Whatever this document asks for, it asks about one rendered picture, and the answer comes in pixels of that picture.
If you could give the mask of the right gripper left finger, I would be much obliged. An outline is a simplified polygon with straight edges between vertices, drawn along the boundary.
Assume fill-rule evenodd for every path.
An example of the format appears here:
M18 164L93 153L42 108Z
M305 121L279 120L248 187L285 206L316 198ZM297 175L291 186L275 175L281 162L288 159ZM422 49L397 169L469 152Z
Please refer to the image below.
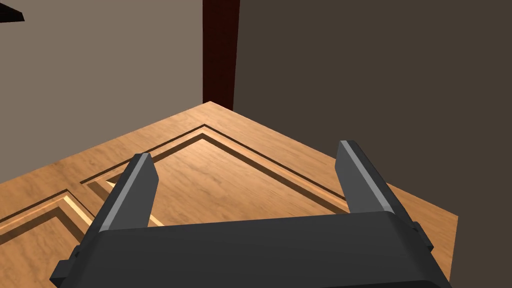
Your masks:
M147 227L158 183L151 155L134 154L80 244L88 244L103 231Z

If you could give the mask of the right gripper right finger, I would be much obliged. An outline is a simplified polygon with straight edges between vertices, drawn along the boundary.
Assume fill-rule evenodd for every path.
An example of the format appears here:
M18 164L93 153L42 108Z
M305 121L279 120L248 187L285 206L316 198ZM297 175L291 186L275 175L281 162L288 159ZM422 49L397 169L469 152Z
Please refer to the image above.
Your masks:
M405 207L354 140L339 142L335 171L350 213L390 212L413 227Z

